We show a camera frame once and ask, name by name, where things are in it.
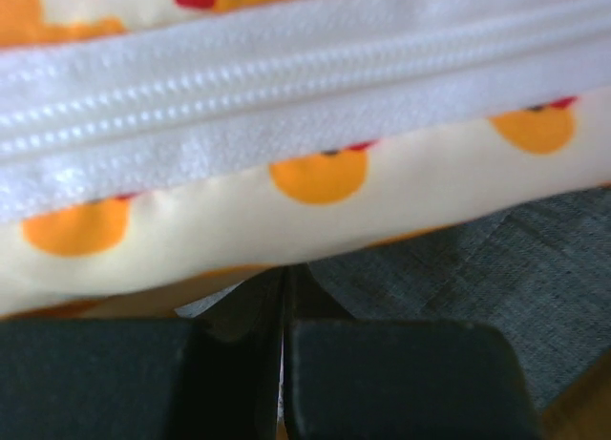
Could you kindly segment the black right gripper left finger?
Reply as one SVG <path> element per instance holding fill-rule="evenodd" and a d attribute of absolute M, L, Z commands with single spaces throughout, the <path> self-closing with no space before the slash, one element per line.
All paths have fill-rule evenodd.
<path fill-rule="evenodd" d="M 5 439 L 272 439 L 283 273 L 193 319 L 1 324 Z"/>

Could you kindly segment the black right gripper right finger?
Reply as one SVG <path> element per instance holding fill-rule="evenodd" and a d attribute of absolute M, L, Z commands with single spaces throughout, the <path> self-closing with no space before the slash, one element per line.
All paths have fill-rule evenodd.
<path fill-rule="evenodd" d="M 308 268 L 284 273 L 292 439 L 539 439 L 513 348 L 464 321 L 352 317 Z"/>

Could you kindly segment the duck print bed cover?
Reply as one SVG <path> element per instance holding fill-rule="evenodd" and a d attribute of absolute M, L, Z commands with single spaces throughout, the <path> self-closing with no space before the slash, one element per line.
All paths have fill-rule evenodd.
<path fill-rule="evenodd" d="M 1 0 L 1 313 L 155 314 L 610 181 L 610 0 Z"/>

